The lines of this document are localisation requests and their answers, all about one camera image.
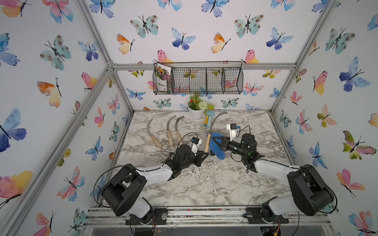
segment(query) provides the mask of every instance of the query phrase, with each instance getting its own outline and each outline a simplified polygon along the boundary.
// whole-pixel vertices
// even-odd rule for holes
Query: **teal butterfly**
[[[112,133],[110,135],[109,140],[113,140],[114,142],[116,142],[118,140],[117,135],[119,133],[119,126],[117,125],[116,121],[114,121],[113,129],[111,132]]]

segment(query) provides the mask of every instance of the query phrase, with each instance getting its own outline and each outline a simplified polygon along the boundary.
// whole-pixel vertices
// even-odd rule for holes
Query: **butterfly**
[[[319,142],[316,143],[315,150],[311,147],[310,148],[310,154],[313,157],[312,164],[314,167],[317,167],[318,164],[320,164],[322,167],[327,169],[327,166],[325,165],[323,159],[321,158],[323,155],[319,155],[320,153],[320,145]]]
[[[99,10],[100,13],[104,12],[104,14],[108,18],[114,17],[114,14],[109,8],[115,3],[115,0],[91,0],[93,3],[89,5],[92,12],[97,13]]]
[[[158,21],[157,16],[152,15],[148,17],[146,21],[144,21],[144,17],[142,15],[142,18],[139,17],[139,19],[142,20],[143,24],[139,20],[131,20],[130,24],[135,27],[135,32],[138,35],[140,35],[141,38],[144,39],[146,37],[146,31],[147,31],[147,34],[149,34],[148,31],[150,31],[151,34],[154,34],[154,35],[158,34],[159,27],[155,24],[155,22]]]
[[[96,123],[96,124],[98,124],[98,127],[99,128],[101,128],[101,126],[102,126],[102,124],[104,123],[104,118],[105,118],[105,113],[104,113],[104,115],[102,115],[102,112],[101,112],[101,108],[100,107],[97,107],[97,112],[98,112],[98,114],[100,115],[100,116],[96,116],[95,118],[94,118],[94,122]]]
[[[163,106],[166,106],[166,107],[170,107],[171,106],[171,103],[170,103],[170,98],[167,98],[167,99],[159,99],[159,100],[156,100],[154,101],[154,103],[156,104],[156,106],[159,108],[159,109],[162,109]]]
[[[51,214],[50,220],[48,220],[41,212],[37,214],[36,220],[38,225],[45,225],[38,232],[33,234],[33,236],[49,236],[53,231],[51,230],[51,225],[53,224],[53,217],[55,216],[54,211]]]
[[[131,41],[131,43],[125,38],[123,37],[121,34],[117,34],[117,41],[119,42],[119,44],[121,44],[122,46],[118,48],[118,50],[120,52],[122,52],[122,54],[127,54],[129,51],[131,52],[131,47],[133,46],[133,42],[135,41],[133,39],[133,41]]]
[[[210,10],[210,13],[214,10],[214,16],[220,17],[222,16],[221,7],[229,2],[229,0],[206,0],[207,3],[204,3],[201,5],[203,12],[208,12]]]
[[[161,63],[173,62],[171,59],[167,57],[167,55],[165,54],[163,50],[158,51],[158,58],[159,58],[159,62]]]
[[[297,78],[295,79],[295,82],[298,83],[302,78],[301,76],[303,76],[304,74],[306,74],[307,70],[306,69],[299,69],[299,72],[297,74]]]
[[[351,177],[350,170],[343,169],[341,173],[337,172],[337,178],[339,179],[340,184],[346,187],[346,189],[350,192],[350,195],[353,198],[353,196],[356,197],[356,195],[352,193],[351,189],[365,190],[365,186],[358,182],[350,183],[350,177]]]
[[[16,66],[17,63],[20,61],[19,59],[17,59],[17,56],[11,53],[5,52],[9,50],[9,48],[7,48],[8,42],[10,39],[8,36],[9,36],[8,33],[0,34],[0,60],[2,60],[3,62],[11,66]]]
[[[176,38],[176,40],[172,42],[173,46],[178,48],[181,45],[181,47],[184,50],[188,50],[189,49],[188,43],[192,43],[195,40],[196,36],[193,35],[193,36],[184,37],[186,33],[180,34],[180,32],[178,32],[175,28],[172,28],[171,30],[173,33],[173,37]]]
[[[292,136],[292,135],[290,135],[289,141],[286,140],[286,143],[287,143],[288,147],[290,148],[291,153],[292,153],[294,156],[296,156],[296,155],[297,155],[297,152],[296,152],[295,149],[294,149],[294,143],[293,143],[293,136]]]
[[[330,113],[328,113],[328,107],[327,104],[324,104],[324,107],[322,109],[322,113],[318,113],[318,119],[322,120],[321,124],[323,127],[327,127],[327,123],[329,125],[336,125],[337,122],[331,119],[329,116],[331,116]]]
[[[280,122],[283,122],[283,126],[287,128],[289,124],[291,124],[291,120],[287,117],[287,114],[285,114],[284,110],[282,110]]]
[[[226,109],[226,108],[228,108],[228,106],[236,107],[238,100],[239,100],[239,98],[234,98],[232,100],[230,98],[230,99],[228,99],[228,101],[227,100],[221,100],[220,102],[223,104],[222,106]]]
[[[84,223],[86,216],[87,216],[87,214],[84,211],[80,212],[79,207],[75,210],[75,215],[73,217],[73,225],[74,226],[70,226],[72,228],[72,229],[70,229],[70,231],[71,230],[74,230],[74,231],[71,232],[70,236],[80,236],[81,235],[81,229],[80,228],[83,227],[81,224]]]
[[[256,59],[255,50],[251,49],[247,52],[245,60],[241,59],[244,63],[259,63],[259,60]]]
[[[328,51],[331,48],[335,49],[336,54],[340,54],[344,49],[347,47],[347,42],[352,41],[356,36],[355,33],[346,33],[341,35],[344,32],[344,29],[340,29],[340,34],[336,38],[337,34],[339,33],[336,29],[331,29],[330,31],[330,38],[327,40],[325,44],[325,50]]]
[[[100,193],[101,193],[101,190],[102,188],[104,187],[105,185],[105,175],[101,176],[101,179],[100,179],[100,183],[96,183],[96,188],[94,189],[94,191],[92,191],[89,196],[94,196],[95,199],[98,201],[100,199]]]
[[[281,35],[278,33],[278,30],[276,28],[272,28],[272,34],[270,37],[272,40],[266,42],[266,45],[268,47],[272,47],[274,45],[275,50],[279,50],[282,48],[281,43],[287,43],[294,37],[293,35],[290,36],[283,36],[285,33],[281,33]]]
[[[110,134],[109,140],[113,140],[116,142],[118,140],[117,135],[119,133],[119,126],[117,125],[117,122],[114,121],[113,129],[111,131],[112,133]]]
[[[370,30],[373,30],[373,29],[375,29],[377,27],[378,27],[378,14],[376,14],[375,16],[373,16],[372,20],[367,25],[367,30],[370,31]]]
[[[78,187],[81,187],[84,185],[84,177],[79,177],[80,175],[80,170],[79,167],[76,166],[75,170],[73,171],[72,174],[72,179],[71,181],[66,177],[67,180],[64,180],[68,182],[69,184],[62,188],[56,196],[61,197],[62,199],[65,199],[68,195],[68,200],[73,202],[77,198],[76,190]]]
[[[270,6],[272,8],[276,8],[280,3],[281,5],[284,3],[283,7],[285,11],[287,11],[294,6],[295,0],[272,0],[272,4]]]
[[[359,233],[358,236],[372,236],[372,234],[376,234],[377,232],[371,230],[373,219],[370,211],[360,211],[359,216],[360,218],[355,214],[348,216],[349,222],[352,225],[360,228],[358,231],[361,231],[361,233]]]
[[[370,82],[364,80],[363,78],[357,76],[364,72],[361,72],[361,69],[357,72],[358,68],[358,57],[354,57],[352,63],[348,66],[348,72],[340,72],[339,79],[340,81],[346,81],[344,84],[344,91],[352,91],[353,84],[356,88],[366,88],[370,86]]]
[[[65,61],[64,58],[70,59],[71,53],[68,50],[68,47],[63,45],[63,37],[60,35],[57,35],[54,39],[53,46],[51,46],[50,42],[47,41],[49,45],[44,44],[48,46],[51,50],[45,50],[41,52],[40,57],[42,60],[45,60],[47,62],[51,63],[52,67],[55,67],[56,69],[60,69],[61,71],[64,70],[63,62]]]
[[[116,96],[114,97],[114,99],[111,97],[111,102],[108,102],[108,107],[109,109],[112,110],[112,113],[113,115],[116,114],[116,110],[119,109],[121,107],[120,103],[118,102],[118,94],[116,94]]]
[[[349,154],[350,159],[362,160],[360,153],[374,155],[377,152],[377,150],[371,146],[360,145],[360,143],[365,143],[365,142],[360,142],[361,136],[359,137],[358,142],[355,143],[352,135],[348,131],[343,131],[343,132],[345,134],[345,141],[346,141],[346,143],[343,142],[343,145],[344,145],[343,152],[350,153]]]
[[[220,33],[216,33],[215,36],[214,36],[214,46],[211,47],[211,50],[213,53],[217,53],[219,51],[222,51],[223,48],[225,47],[225,45],[228,43],[228,41],[230,41],[231,39],[227,40],[225,42],[224,38],[222,37],[222,35],[220,35]]]
[[[273,88],[273,93],[269,95],[269,97],[277,97],[280,94],[280,91],[278,89]]]
[[[246,88],[246,90],[243,91],[244,95],[248,95],[250,93],[254,97],[259,94],[257,91],[262,90],[264,86],[256,86],[256,83],[251,86],[249,83],[246,83],[244,88]]]
[[[81,74],[81,77],[83,78],[85,84],[87,85],[87,88],[84,88],[84,92],[87,91],[87,90],[92,90],[96,83],[97,83],[97,79],[96,78],[92,78],[90,77],[87,73],[83,72]]]
[[[237,27],[236,34],[238,35],[239,38],[243,37],[245,32],[247,32],[248,34],[248,30],[251,34],[256,34],[259,31],[260,24],[258,22],[264,19],[264,15],[255,16],[251,19],[251,21],[249,21],[250,17],[251,15],[249,15],[248,18],[247,16],[245,16],[245,18],[247,19],[247,22],[245,22],[242,19],[238,19],[234,21],[234,24]]]
[[[129,71],[129,72],[131,72],[131,74],[134,75],[135,77],[138,77],[138,75],[143,76],[144,74],[144,71]]]
[[[59,90],[58,78],[55,78],[55,83],[56,86],[50,83],[37,81],[37,87],[42,94],[46,95],[46,97],[50,96],[50,106],[59,107],[62,94]]]
[[[297,119],[295,120],[295,124],[299,125],[299,132],[301,134],[304,134],[305,130],[312,131],[311,126],[306,122],[309,120],[309,118],[307,117],[307,119],[305,119],[305,117],[306,117],[305,110],[303,110],[300,113],[300,117],[297,117]]]
[[[95,60],[98,59],[98,53],[95,52],[97,50],[95,43],[93,43],[91,46],[89,45],[90,44],[89,42],[85,44],[83,42],[78,41],[77,43],[79,44],[83,52],[87,52],[87,56],[85,57],[87,61],[89,62],[92,61],[92,57]]]
[[[293,94],[290,96],[290,100],[292,101],[292,103],[294,103],[297,106],[298,106],[297,102],[299,102],[299,100],[301,99],[302,99],[302,95],[299,95],[297,97],[297,91],[294,91]]]
[[[276,74],[280,73],[282,70],[280,69],[276,69],[276,70],[267,70],[265,71],[266,73],[262,75],[262,77],[268,77],[273,79],[274,77],[276,77]]]
[[[22,192],[28,186],[33,173],[31,171],[24,171],[19,175],[0,176],[0,197],[7,198],[4,202],[0,203],[0,209],[10,200],[21,196]]]
[[[22,10],[24,9],[25,5],[31,5],[25,2],[21,3],[20,0],[4,0],[0,4],[4,5],[2,7],[3,13],[8,17],[18,17],[21,14],[22,17]]]
[[[61,167],[64,164],[64,157],[69,157],[71,155],[71,149],[67,149],[66,152],[63,154],[62,158],[58,162],[57,167]]]
[[[94,148],[89,149],[88,151],[85,152],[85,154],[92,155],[92,160],[96,160],[97,155],[104,150],[104,148],[100,146],[100,137],[98,137],[96,145],[93,145],[93,146]]]
[[[68,5],[68,0],[43,0],[46,6],[50,6],[50,15],[54,18],[56,23],[62,24],[62,16],[65,16],[67,20],[73,20],[73,13],[66,6]]]
[[[19,124],[21,124],[21,112],[15,108],[4,121],[4,124],[0,125],[0,152],[11,147],[10,139],[19,141],[26,137],[26,129],[15,129]]]
[[[245,104],[245,109],[247,109],[247,110],[260,110],[261,107],[251,106],[250,104],[246,103]]]
[[[170,2],[172,3],[172,7],[175,11],[178,11],[183,6],[181,0],[158,0],[159,7],[161,7],[162,9],[165,8],[167,3],[169,5]]]

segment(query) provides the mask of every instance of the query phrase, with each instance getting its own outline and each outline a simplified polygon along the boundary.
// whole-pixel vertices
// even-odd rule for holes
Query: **blue butterfly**
[[[100,9],[100,13],[104,12],[105,15],[109,18],[114,17],[114,14],[111,10],[108,8],[111,8],[111,6],[115,3],[115,0],[91,0],[93,3],[89,5],[92,12],[97,13]]]
[[[228,3],[229,0],[206,0],[207,3],[202,4],[202,11],[203,12],[208,12],[210,9],[210,13],[212,10],[214,10],[214,16],[219,17],[222,16],[222,11],[219,9],[221,8],[224,4]]]
[[[245,108],[247,110],[260,110],[261,109],[261,107],[254,107],[254,106],[249,105],[248,103],[245,104]]]
[[[178,48],[181,45],[184,50],[188,50],[188,43],[192,43],[196,38],[195,35],[184,37],[186,33],[180,34],[175,28],[172,28],[172,33],[173,37],[176,38],[176,41],[172,42],[173,46]]]
[[[130,90],[130,89],[126,89],[127,91],[129,91],[129,97],[130,98],[138,98],[139,100],[143,100],[143,98],[142,98],[142,95],[144,95],[146,92],[139,92],[138,93],[138,91],[136,91],[136,92],[134,92],[134,91],[132,91],[132,90]]]
[[[87,52],[87,56],[85,57],[87,61],[92,61],[92,56],[94,59],[98,59],[98,54],[95,52],[97,50],[95,43],[93,43],[91,46],[89,46],[89,43],[85,44],[80,41],[78,41],[77,43],[79,44],[81,49],[83,49],[84,52]]]
[[[147,34],[148,34],[148,31],[150,31],[151,34],[154,34],[154,35],[158,34],[159,27],[157,26],[157,24],[155,24],[155,22],[158,21],[157,16],[152,15],[148,17],[146,21],[144,21],[143,15],[142,15],[142,18],[140,18],[140,16],[138,17],[139,19],[142,20],[143,24],[139,20],[131,20],[130,24],[135,27],[135,32],[139,34],[141,38],[144,39],[146,37],[146,31],[147,31]]]
[[[237,105],[237,100],[239,100],[239,98],[234,98],[231,100],[227,98],[227,100],[221,100],[220,102],[223,104],[222,106],[226,109],[228,108],[228,106],[232,106],[232,107],[236,107]]]
[[[49,45],[45,44],[51,50],[45,50],[41,52],[40,57],[42,60],[45,60],[47,62],[51,63],[52,67],[55,67],[59,70],[64,70],[63,62],[64,58],[70,59],[71,58],[71,53],[68,50],[68,47],[63,45],[63,37],[60,35],[57,35],[56,38],[54,39],[53,46],[51,46],[50,42],[47,41]]]
[[[163,106],[166,106],[166,107],[170,107],[171,106],[170,98],[167,98],[167,99],[164,99],[164,100],[159,99],[159,100],[154,101],[154,103],[156,104],[156,106],[159,109],[162,109]]]
[[[17,59],[17,56],[4,52],[4,51],[9,50],[9,48],[7,48],[8,42],[9,42],[8,35],[9,35],[8,33],[0,34],[0,60],[2,60],[3,62],[11,66],[16,66],[17,62],[20,61],[19,59]]]
[[[289,141],[286,140],[286,143],[288,145],[288,147],[290,148],[291,150],[291,153],[296,156],[297,155],[297,152],[295,151],[295,149],[293,148],[294,147],[294,143],[293,143],[293,136],[291,135],[290,138],[289,138]]]
[[[100,198],[100,192],[101,192],[102,188],[104,187],[104,185],[105,185],[105,175],[103,175],[103,176],[101,177],[101,179],[100,179],[100,184],[98,184],[98,185],[96,186],[96,188],[94,189],[94,192],[91,192],[91,193],[89,194],[89,196],[94,196],[95,199],[98,201],[99,198]]]
[[[96,145],[94,145],[94,148],[89,149],[85,152],[85,154],[92,154],[92,160],[96,160],[98,153],[101,153],[103,150],[104,148],[100,146],[100,137],[98,137]]]
[[[292,40],[292,38],[294,37],[293,35],[283,36],[284,34],[285,33],[279,34],[278,30],[275,27],[273,27],[272,28],[272,34],[270,35],[270,37],[272,38],[272,40],[266,42],[266,45],[268,47],[272,47],[274,45],[274,49],[275,50],[281,49],[282,48],[282,44],[281,43],[287,43],[290,40]]]
[[[315,150],[313,148],[310,148],[310,154],[314,158],[312,161],[312,164],[314,165],[314,167],[317,167],[319,163],[321,166],[327,169],[327,166],[325,165],[323,159],[321,159],[321,156],[323,155],[319,156],[319,153],[320,153],[320,145],[319,145],[319,142],[317,142],[315,146]]]
[[[280,91],[276,88],[273,88],[273,92],[274,93],[270,94],[269,97],[277,97],[280,94]]]
[[[16,141],[23,140],[26,136],[26,129],[15,129],[21,124],[21,112],[15,108],[4,121],[4,124],[0,125],[0,152],[10,148],[9,140],[14,139]]]
[[[346,81],[344,84],[344,90],[347,92],[352,91],[353,84],[357,88],[365,88],[370,86],[370,82],[364,80],[363,78],[357,76],[364,72],[361,72],[361,69],[357,72],[358,68],[358,57],[354,57],[352,63],[348,66],[348,72],[340,72],[340,81]]]

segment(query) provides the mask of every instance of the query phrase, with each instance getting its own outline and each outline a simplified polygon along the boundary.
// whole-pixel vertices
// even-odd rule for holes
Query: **potted plant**
[[[200,103],[202,102],[201,96],[199,94],[194,94],[189,97],[188,107],[189,114],[193,119],[199,119],[203,115],[203,110],[200,108]]]

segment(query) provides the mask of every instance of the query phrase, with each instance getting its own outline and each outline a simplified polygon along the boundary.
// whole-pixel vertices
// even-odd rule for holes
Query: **orange butterfly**
[[[60,91],[59,91],[59,85],[58,85],[58,78],[55,78],[56,86],[50,83],[46,82],[37,82],[37,86],[39,91],[41,91],[42,94],[45,94],[46,97],[50,96],[49,102],[50,106],[59,107],[60,106],[60,98],[62,97]]]

